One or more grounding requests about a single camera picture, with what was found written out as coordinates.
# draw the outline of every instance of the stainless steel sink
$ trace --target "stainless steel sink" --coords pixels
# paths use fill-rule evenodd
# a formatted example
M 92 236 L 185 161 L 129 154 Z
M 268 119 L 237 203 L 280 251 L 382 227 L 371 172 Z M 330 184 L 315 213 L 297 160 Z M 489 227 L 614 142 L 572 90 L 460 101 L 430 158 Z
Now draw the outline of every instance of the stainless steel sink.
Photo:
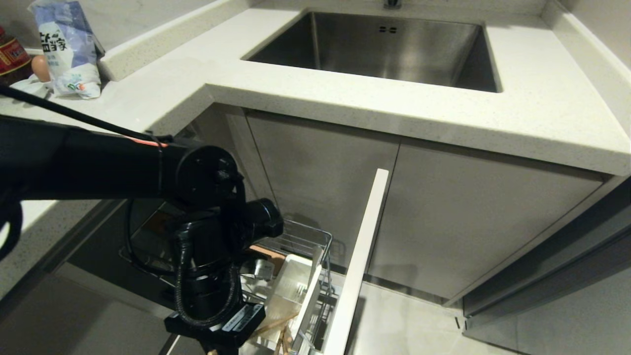
M 497 92 L 478 25 L 307 13 L 246 60 Z

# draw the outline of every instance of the gray cabinet door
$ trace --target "gray cabinet door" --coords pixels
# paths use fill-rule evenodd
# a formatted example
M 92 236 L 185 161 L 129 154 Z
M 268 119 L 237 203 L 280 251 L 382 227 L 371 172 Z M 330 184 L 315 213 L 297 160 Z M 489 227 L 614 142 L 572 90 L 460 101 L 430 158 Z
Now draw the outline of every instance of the gray cabinet door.
M 377 168 L 392 171 L 399 137 L 250 112 L 248 122 L 285 218 L 333 234 L 331 261 L 347 267 Z
M 592 172 L 404 139 L 369 274 L 450 299 L 601 183 Z

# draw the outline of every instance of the faucet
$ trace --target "faucet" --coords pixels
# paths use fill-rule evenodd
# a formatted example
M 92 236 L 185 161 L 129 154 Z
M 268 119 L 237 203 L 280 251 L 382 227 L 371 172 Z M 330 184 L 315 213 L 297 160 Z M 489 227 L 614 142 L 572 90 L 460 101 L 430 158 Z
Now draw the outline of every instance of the faucet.
M 384 0 L 384 9 L 396 10 L 401 8 L 402 0 Z

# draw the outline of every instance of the quartz countertop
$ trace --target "quartz countertop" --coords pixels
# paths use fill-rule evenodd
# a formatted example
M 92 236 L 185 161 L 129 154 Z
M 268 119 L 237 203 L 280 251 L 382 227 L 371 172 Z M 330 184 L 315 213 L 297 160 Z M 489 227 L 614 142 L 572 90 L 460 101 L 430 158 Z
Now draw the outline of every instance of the quartz countertop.
M 156 134 L 175 134 L 219 102 L 605 174 L 631 173 L 628 136 L 538 16 L 414 4 L 397 12 L 384 10 L 378 3 L 360 5 L 265 1 L 127 78 L 106 84 L 98 99 L 51 100 L 125 128 L 152 129 Z M 501 92 L 242 60 L 308 11 L 483 25 Z M 0 113 L 94 129 L 9 99 L 0 99 Z M 0 264 L 0 297 L 95 204 L 25 202 L 22 240 Z

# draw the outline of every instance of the plastic bag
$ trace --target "plastic bag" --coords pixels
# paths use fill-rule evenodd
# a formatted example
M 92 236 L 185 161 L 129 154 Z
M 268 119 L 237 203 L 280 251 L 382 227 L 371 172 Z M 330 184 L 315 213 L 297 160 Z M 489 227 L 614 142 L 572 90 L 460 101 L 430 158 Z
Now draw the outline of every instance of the plastic bag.
M 81 4 L 37 0 L 28 9 L 35 15 L 55 94 L 99 97 L 101 79 L 93 32 Z

